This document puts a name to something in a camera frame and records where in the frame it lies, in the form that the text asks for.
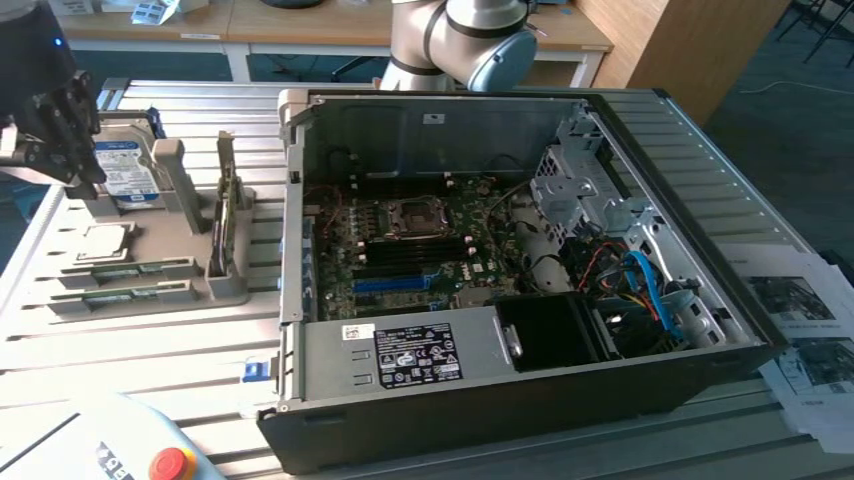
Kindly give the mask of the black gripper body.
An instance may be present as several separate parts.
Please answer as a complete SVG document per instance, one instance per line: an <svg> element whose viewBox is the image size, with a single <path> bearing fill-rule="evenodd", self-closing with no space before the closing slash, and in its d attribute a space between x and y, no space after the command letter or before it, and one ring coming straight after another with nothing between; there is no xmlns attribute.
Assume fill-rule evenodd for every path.
<svg viewBox="0 0 854 480"><path fill-rule="evenodd" d="M1 2L1 117L74 77L76 63L48 1Z"/></svg>

